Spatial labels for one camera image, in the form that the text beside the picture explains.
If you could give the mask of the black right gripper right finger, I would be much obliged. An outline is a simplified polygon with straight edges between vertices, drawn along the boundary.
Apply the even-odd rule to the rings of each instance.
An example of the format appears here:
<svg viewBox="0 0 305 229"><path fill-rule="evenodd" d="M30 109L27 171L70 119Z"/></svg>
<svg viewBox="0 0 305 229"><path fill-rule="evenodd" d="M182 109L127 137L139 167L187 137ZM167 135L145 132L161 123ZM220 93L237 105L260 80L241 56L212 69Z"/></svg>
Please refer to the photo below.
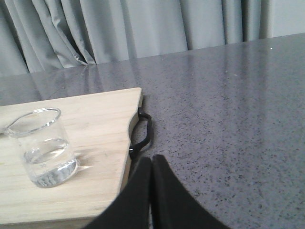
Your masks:
<svg viewBox="0 0 305 229"><path fill-rule="evenodd" d="M152 221L155 229L227 229L184 188L163 155L152 160Z"/></svg>

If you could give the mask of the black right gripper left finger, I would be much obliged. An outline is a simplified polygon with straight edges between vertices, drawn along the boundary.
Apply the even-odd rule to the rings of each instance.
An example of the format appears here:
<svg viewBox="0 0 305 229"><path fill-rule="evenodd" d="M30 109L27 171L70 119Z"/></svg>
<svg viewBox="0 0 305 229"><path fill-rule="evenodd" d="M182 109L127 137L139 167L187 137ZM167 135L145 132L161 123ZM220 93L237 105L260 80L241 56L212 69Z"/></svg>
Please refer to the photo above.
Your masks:
<svg viewBox="0 0 305 229"><path fill-rule="evenodd" d="M147 229L149 227L152 161L140 159L125 188L86 229Z"/></svg>

